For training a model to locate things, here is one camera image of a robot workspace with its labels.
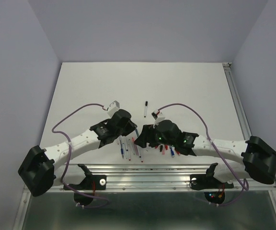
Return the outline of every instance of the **gray wall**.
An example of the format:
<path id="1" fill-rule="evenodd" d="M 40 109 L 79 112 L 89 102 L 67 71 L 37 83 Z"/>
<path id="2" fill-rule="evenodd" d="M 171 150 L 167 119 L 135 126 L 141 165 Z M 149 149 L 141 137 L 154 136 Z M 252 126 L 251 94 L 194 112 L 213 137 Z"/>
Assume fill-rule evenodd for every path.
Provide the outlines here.
<path id="1" fill-rule="evenodd" d="M 232 61 L 267 0 L 29 0 L 62 61 Z"/>
<path id="2" fill-rule="evenodd" d="M 60 63 L 26 0 L 0 0 L 0 229 L 12 229 L 23 182 L 17 174 L 39 143 Z"/>
<path id="3" fill-rule="evenodd" d="M 252 133 L 276 150 L 276 0 L 270 0 L 232 64 Z"/>

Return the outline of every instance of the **glass panel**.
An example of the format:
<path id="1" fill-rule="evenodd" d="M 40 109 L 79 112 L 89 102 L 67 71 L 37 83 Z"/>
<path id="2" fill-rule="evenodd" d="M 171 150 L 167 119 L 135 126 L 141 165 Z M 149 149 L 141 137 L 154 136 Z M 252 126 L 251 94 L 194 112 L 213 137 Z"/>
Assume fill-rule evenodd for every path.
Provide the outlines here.
<path id="1" fill-rule="evenodd" d="M 238 192 L 227 192 L 226 202 Z M 203 192 L 101 194 L 111 204 L 100 209 L 75 207 L 73 193 L 32 197 L 24 230 L 276 230 L 267 191 L 244 193 L 236 203 L 213 207 Z"/>

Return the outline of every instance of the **black marker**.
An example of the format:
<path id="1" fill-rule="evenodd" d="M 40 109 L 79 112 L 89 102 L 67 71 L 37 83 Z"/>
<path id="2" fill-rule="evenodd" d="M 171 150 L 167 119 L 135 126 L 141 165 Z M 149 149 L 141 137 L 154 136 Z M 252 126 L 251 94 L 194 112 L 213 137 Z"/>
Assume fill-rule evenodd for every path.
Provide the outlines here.
<path id="1" fill-rule="evenodd" d="M 146 101 L 146 106 L 144 107 L 144 117 L 147 116 L 148 101 Z"/>

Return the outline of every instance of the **black clamp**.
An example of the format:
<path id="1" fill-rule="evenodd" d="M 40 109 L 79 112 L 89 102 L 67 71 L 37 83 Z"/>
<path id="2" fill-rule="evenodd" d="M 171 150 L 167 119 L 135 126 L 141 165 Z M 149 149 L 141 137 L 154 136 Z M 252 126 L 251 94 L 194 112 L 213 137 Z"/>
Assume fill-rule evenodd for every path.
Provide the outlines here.
<path id="1" fill-rule="evenodd" d="M 192 175 L 190 188 L 197 191 L 203 189 L 220 189 L 223 184 L 226 189 L 234 188 L 233 183 L 222 183 L 214 177 L 214 171 L 217 165 L 218 163 L 211 164 L 210 167 L 206 170 L 206 174 Z"/>
<path id="2" fill-rule="evenodd" d="M 71 188 L 75 190 L 92 190 L 92 184 L 95 184 L 96 190 L 106 190 L 106 175 L 93 175 L 92 172 L 84 164 L 78 164 L 78 166 L 84 171 L 85 178 L 80 184 L 69 184 Z"/>

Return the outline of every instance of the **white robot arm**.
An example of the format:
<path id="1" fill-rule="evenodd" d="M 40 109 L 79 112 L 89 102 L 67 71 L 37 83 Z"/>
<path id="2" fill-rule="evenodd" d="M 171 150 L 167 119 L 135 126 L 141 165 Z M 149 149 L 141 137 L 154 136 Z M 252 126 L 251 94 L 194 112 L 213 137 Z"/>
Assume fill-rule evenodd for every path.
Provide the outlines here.
<path id="1" fill-rule="evenodd" d="M 232 163 L 214 163 L 205 174 L 195 174 L 191 188 L 195 190 L 220 188 L 235 179 L 252 178 L 263 184 L 273 184 L 276 175 L 276 151 L 259 137 L 249 140 L 210 140 L 197 133 L 182 132 L 170 120 L 165 120 L 160 111 L 152 113 L 153 125 L 144 125 L 135 144 L 142 148 L 160 144 L 173 146 L 182 155 L 220 157 Z"/>
<path id="2" fill-rule="evenodd" d="M 71 160 L 88 151 L 99 149 L 112 143 L 120 135 L 127 136 L 137 127 L 130 119 L 129 112 L 119 109 L 119 103 L 114 101 L 105 109 L 110 116 L 86 130 L 82 134 L 55 146 L 41 149 L 39 146 L 32 147 L 18 173 L 25 182 L 33 196 L 40 196 L 51 186 L 61 185 L 63 170 L 60 166 L 68 160 L 69 146 L 71 146 Z M 82 171 L 79 174 L 68 173 L 64 182 L 80 183 L 86 177 Z"/>

